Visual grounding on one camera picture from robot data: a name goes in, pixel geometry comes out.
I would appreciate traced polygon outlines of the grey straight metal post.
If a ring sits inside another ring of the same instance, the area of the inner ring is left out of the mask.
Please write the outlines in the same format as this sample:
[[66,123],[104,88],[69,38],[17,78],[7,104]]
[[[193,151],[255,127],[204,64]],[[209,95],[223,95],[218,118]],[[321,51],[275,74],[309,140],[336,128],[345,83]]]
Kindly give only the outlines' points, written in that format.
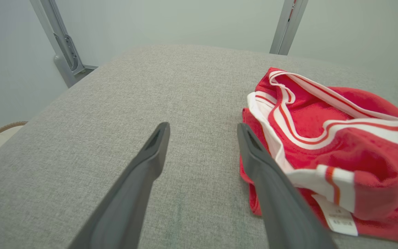
[[270,54],[288,55],[309,0],[284,0]]

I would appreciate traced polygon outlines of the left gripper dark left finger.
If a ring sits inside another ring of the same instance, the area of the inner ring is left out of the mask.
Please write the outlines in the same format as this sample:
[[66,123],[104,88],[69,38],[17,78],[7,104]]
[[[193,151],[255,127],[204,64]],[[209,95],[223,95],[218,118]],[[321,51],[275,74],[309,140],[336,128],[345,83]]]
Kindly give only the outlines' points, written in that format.
[[164,168],[170,124],[160,123],[68,249],[137,249],[154,181]]

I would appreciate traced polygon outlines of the grey bent tube metal frame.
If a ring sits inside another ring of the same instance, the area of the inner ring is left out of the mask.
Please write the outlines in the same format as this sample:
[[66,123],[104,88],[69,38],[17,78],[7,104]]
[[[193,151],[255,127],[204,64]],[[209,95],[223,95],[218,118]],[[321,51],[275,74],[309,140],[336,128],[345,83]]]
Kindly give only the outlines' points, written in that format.
[[29,0],[54,49],[54,65],[68,88],[89,75],[97,66],[84,65],[69,35],[56,0]]

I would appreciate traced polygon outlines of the grey fabric sofa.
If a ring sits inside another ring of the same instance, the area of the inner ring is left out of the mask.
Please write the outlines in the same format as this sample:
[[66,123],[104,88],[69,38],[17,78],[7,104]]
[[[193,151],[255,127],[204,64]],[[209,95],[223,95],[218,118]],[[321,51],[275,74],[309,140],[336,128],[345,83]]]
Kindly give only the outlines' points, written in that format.
[[132,49],[0,148],[0,249],[66,249],[156,126],[169,122],[140,249],[268,249],[239,175],[237,124],[270,67],[398,106],[398,72],[198,45]]

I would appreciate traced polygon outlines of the red and white jersey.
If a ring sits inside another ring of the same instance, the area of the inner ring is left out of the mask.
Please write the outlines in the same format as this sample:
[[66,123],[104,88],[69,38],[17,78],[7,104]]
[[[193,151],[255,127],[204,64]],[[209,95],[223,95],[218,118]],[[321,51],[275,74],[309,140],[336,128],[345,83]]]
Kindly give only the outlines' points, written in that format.
[[398,242],[398,107],[270,68],[242,121],[322,224]]

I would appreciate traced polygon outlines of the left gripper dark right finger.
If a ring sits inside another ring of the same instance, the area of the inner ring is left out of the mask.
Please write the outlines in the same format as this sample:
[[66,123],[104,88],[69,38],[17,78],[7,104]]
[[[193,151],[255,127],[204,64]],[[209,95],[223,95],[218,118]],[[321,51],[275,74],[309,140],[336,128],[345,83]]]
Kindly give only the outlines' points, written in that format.
[[269,249],[338,249],[246,123],[237,125],[237,139],[244,171],[256,188]]

